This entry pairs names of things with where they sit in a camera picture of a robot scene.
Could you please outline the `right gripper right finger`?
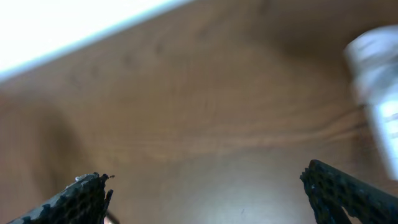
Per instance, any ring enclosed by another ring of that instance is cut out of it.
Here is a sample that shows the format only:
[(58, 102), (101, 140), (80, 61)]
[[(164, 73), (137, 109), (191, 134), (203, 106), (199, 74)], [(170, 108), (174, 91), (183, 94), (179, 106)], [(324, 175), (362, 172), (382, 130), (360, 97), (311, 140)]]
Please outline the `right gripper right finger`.
[(397, 197), (312, 160), (300, 175), (317, 223), (397, 224)]

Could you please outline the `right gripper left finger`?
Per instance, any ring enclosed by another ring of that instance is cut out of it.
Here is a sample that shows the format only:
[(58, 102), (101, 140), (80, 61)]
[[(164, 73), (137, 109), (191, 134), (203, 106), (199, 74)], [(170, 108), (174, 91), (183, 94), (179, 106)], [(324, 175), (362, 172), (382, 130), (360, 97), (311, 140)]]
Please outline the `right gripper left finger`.
[(103, 224), (113, 190), (105, 190), (111, 177), (97, 172), (75, 178), (75, 182), (11, 224)]

